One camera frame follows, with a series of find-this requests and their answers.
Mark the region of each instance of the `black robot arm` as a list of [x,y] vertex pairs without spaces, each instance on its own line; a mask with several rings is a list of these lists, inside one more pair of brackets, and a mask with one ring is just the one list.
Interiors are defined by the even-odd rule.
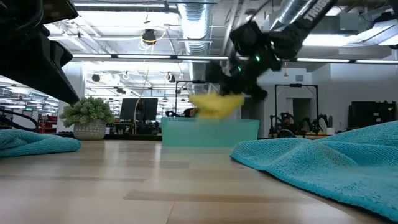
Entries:
[[322,127],[321,127],[321,125],[320,125],[320,123],[319,123],[319,121],[321,120],[321,119],[323,119],[324,120],[324,122],[325,122],[325,124],[326,124],[326,127],[329,127],[329,121],[328,121],[328,116],[327,115],[325,115],[325,114],[320,114],[317,118],[316,118],[316,120],[314,120],[313,122],[312,122],[312,131],[315,133],[315,134],[318,134],[320,131],[325,131],[325,130],[323,130],[322,129]]
[[267,92],[257,85],[257,78],[266,70],[279,71],[282,61],[294,58],[303,41],[337,0],[316,0],[295,22],[280,32],[263,33],[257,23],[249,21],[232,31],[229,38],[235,51],[247,60],[240,60],[234,53],[229,59],[230,76],[222,72],[217,63],[210,63],[206,70],[206,80],[220,84],[220,94],[245,93],[263,100]]

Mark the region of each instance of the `wooden tabletop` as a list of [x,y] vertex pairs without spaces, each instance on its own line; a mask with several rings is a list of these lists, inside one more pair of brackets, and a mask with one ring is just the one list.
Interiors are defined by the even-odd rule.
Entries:
[[83,142],[0,161],[2,224],[384,223],[231,161],[231,149]]

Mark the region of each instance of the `silver duct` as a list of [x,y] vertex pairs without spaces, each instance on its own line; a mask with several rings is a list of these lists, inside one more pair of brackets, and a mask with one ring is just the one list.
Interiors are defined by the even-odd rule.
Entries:
[[[184,38],[198,40],[207,37],[210,26],[209,4],[178,4],[178,10]],[[185,42],[185,48],[190,55],[206,55],[209,43]],[[189,68],[191,80],[204,80],[206,64],[192,63]]]
[[313,0],[284,0],[271,30],[289,25],[301,15]]

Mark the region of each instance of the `blue microfiber towel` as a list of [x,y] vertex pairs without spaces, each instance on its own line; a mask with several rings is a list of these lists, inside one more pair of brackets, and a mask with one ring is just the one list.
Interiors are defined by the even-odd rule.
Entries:
[[398,121],[316,141],[241,142],[231,157],[298,188],[398,222]]
[[75,152],[79,148],[80,142],[72,138],[23,130],[0,131],[0,157]]

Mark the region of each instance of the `computer monitor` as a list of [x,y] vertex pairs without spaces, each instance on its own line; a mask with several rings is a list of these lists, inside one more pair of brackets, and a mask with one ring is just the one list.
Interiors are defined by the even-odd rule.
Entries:
[[[122,101],[120,119],[133,120],[134,108],[138,98],[125,98]],[[141,98],[137,105],[136,120],[155,121],[157,113],[157,98]]]

